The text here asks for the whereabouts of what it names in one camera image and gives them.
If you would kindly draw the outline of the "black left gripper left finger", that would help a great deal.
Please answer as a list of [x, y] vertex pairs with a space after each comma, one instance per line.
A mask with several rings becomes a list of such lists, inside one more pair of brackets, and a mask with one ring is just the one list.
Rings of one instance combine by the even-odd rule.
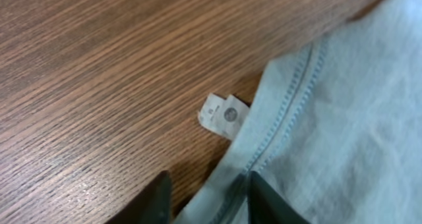
[[169, 172], [162, 171], [105, 224], [169, 224], [171, 191]]

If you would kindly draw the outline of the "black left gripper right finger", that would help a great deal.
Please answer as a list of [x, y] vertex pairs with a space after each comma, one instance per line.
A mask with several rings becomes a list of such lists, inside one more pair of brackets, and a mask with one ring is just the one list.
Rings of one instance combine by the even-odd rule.
[[256, 171], [247, 189], [250, 224], [309, 224]]

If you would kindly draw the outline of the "light blue t-shirt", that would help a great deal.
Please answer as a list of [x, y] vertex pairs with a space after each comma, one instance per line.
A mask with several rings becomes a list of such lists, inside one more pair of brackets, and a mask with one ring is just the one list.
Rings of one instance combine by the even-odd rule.
[[421, 222], [421, 0], [383, 0], [270, 61], [176, 222], [248, 222], [251, 171], [310, 223]]

